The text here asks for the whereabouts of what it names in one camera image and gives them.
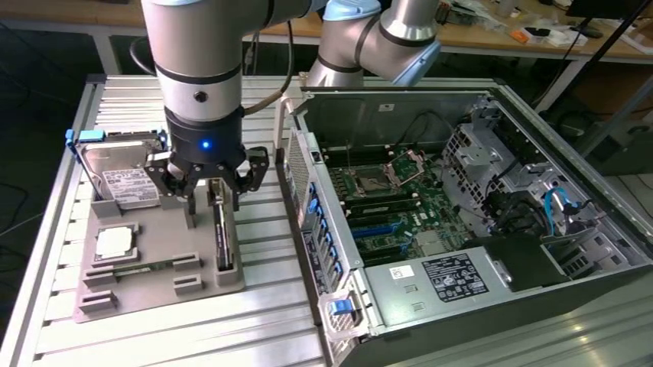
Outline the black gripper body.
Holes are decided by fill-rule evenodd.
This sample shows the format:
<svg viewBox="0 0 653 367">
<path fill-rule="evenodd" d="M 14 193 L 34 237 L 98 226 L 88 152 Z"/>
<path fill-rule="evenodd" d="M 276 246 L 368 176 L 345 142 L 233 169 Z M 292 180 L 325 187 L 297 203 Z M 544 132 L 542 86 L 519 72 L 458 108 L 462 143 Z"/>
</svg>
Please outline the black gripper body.
<svg viewBox="0 0 653 367">
<path fill-rule="evenodd" d="M 245 159 L 241 142 L 241 118 L 244 108 L 236 109 L 220 119 L 194 121 L 182 119 L 164 108 L 170 138 L 170 164 L 185 174 L 200 178 L 235 176 L 235 170 Z"/>
</svg>

